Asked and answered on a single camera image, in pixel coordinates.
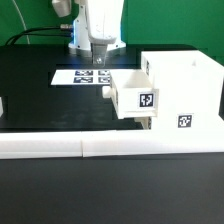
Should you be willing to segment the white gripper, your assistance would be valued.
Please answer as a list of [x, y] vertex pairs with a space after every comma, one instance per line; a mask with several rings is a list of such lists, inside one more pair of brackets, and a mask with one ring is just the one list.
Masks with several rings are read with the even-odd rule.
[[86, 0], [88, 37], [95, 65], [104, 65], [108, 44], [119, 36], [124, 0]]

